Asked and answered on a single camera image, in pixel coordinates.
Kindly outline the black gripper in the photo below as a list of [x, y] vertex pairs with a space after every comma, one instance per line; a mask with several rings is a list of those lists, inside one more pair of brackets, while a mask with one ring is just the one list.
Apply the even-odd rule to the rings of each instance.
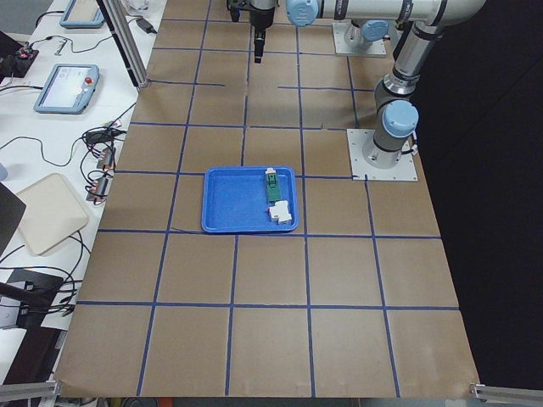
[[255, 29], [255, 56], [256, 64], [262, 62], [266, 44], [266, 30], [274, 22], [278, 0], [249, 0], [249, 21]]

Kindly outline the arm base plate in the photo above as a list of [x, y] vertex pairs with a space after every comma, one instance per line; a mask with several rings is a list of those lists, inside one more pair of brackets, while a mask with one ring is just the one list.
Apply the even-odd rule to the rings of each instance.
[[358, 181], [418, 181], [408, 141], [396, 152], [384, 152], [373, 140], [373, 129], [348, 129], [351, 177]]
[[384, 58], [383, 39], [388, 35], [386, 20], [352, 20], [332, 24], [333, 42], [337, 55]]

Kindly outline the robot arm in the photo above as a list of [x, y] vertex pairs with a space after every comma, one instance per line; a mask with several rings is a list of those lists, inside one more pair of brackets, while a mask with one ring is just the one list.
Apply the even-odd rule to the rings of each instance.
[[345, 43], [353, 53], [366, 53], [389, 32], [387, 20], [352, 20], [345, 34]]
[[378, 125], [362, 148], [369, 165], [387, 170], [398, 164], [404, 143], [417, 127], [418, 112], [409, 98], [424, 60], [445, 27], [469, 20], [483, 6], [483, 1], [287, 1], [285, 10], [298, 27], [317, 19], [411, 23], [393, 69], [376, 85]]

